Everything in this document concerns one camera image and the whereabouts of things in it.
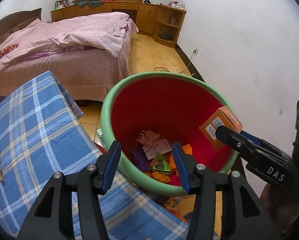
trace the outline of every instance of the electrical outlet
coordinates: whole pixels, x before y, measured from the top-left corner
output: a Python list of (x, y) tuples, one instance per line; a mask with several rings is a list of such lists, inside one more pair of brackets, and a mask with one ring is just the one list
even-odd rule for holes
[(195, 52), (195, 55), (197, 55), (197, 53), (198, 53), (199, 49), (198, 49), (197, 47), (195, 47), (195, 49), (194, 49), (194, 50), (196, 50), (196, 52)]

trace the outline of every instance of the green rim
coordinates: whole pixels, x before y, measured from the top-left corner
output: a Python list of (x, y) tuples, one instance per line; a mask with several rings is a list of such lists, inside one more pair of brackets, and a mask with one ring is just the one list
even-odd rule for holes
[[(175, 78), (184, 80), (190, 83), (193, 83), (195, 85), (198, 85), (202, 88), (204, 88), (206, 91), (210, 92), (212, 95), (214, 95), (223, 105), (227, 105), (233, 112), (234, 110), (228, 103), (228, 101), (215, 89), (207, 85), (206, 83), (187, 77), (180, 74), (175, 73), (168, 73), (168, 72), (146, 72), (146, 73), (140, 73), (133, 76), (130, 76), (128, 78), (123, 79), (119, 83), (117, 83), (111, 91), (108, 93), (107, 97), (105, 98), (105, 101), (102, 106), (101, 110), (101, 125), (102, 125), (102, 132), (104, 137), (104, 142), (106, 144), (106, 147), (108, 147), (112, 144), (112, 142), (115, 140), (115, 136), (112, 130), (111, 126), (111, 112), (112, 112), (112, 106), (115, 102), (115, 99), (117, 95), (129, 84), (145, 79), (145, 78), (151, 78), (151, 77), (166, 77), (166, 78)], [(219, 171), (221, 173), (227, 173), (231, 167), (233, 166), (235, 160), (237, 157), (237, 151), (232, 150), (227, 162), (223, 166), (223, 168)], [(126, 157), (126, 155), (121, 153), (120, 162), (118, 165), (118, 170), (122, 172), (128, 179), (133, 181), (135, 184), (141, 186), (142, 188), (159, 193), (161, 195), (166, 196), (184, 196), (187, 195), (184, 189), (180, 186), (172, 186), (168, 184), (164, 184), (162, 182), (159, 182), (155, 179), (152, 179), (142, 173), (138, 168), (134, 166), (134, 164)]]

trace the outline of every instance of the tiled floor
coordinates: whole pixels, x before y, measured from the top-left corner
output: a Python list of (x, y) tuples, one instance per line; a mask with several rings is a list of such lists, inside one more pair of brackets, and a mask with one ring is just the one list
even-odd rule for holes
[[(175, 49), (158, 44), (152, 38), (141, 34), (136, 34), (132, 38), (128, 66), (131, 75), (154, 71), (156, 67), (166, 68), (173, 73), (186, 70), (186, 65)], [(188, 70), (184, 71), (183, 74), (191, 76)], [(101, 127), (99, 120), (101, 106), (101, 102), (90, 102), (87, 107), (81, 107), (84, 116), (80, 119), (80, 123), (92, 140), (95, 140), (95, 130)], [(183, 198), (174, 210), (184, 216), (194, 209), (194, 203), (195, 196)], [(215, 221), (215, 231), (220, 233), (216, 223), (218, 223), (217, 219)]]

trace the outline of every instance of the wooden desk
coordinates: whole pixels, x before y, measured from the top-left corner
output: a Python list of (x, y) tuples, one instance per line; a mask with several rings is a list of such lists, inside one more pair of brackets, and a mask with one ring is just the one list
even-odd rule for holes
[[(91, 15), (96, 13), (124, 12), (135, 22), (139, 28), (139, 33), (150, 36), (154, 41), (174, 48), (186, 11), (167, 7), (164, 5), (145, 4), (134, 1), (104, 2), (96, 8), (85, 5), (80, 8), (77, 5), (69, 6), (51, 11), (52, 22), (63, 19), (70, 19), (78, 16)], [(176, 24), (171, 23), (171, 19), (176, 19)], [(170, 36), (173, 40), (159, 38), (159, 35)]]

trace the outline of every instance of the power cord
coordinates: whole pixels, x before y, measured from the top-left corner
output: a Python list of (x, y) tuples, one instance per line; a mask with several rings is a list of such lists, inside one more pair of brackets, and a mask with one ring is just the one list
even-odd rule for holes
[[(189, 68), (190, 64), (192, 63), (192, 57), (193, 57), (193, 55), (195, 53), (196, 53), (196, 49), (193, 50), (193, 53), (192, 53), (192, 55), (191, 55), (191, 57), (189, 59), (189, 64), (186, 67), (186, 69), (184, 69), (183, 71), (179, 72), (179, 74), (182, 74), (183, 72), (185, 72)], [(153, 69), (153, 71), (157, 72), (157, 69), (162, 69), (160, 72), (169, 72), (170, 73), (170, 71), (167, 68), (164, 68), (164, 67), (156, 67), (156, 68)]]

